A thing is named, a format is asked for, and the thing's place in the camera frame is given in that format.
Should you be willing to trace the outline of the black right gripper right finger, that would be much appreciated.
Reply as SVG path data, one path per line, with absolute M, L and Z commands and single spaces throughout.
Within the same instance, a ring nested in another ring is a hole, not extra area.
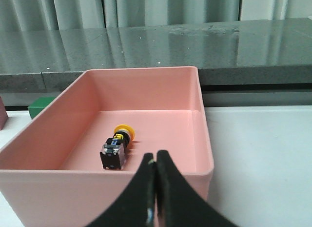
M 166 150 L 157 152 L 157 218 L 160 227 L 234 227 L 204 201 Z

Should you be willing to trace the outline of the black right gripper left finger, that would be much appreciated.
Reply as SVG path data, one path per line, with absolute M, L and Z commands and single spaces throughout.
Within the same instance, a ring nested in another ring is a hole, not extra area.
M 144 154 L 132 180 L 118 198 L 89 227 L 153 227 L 155 217 L 156 163 Z

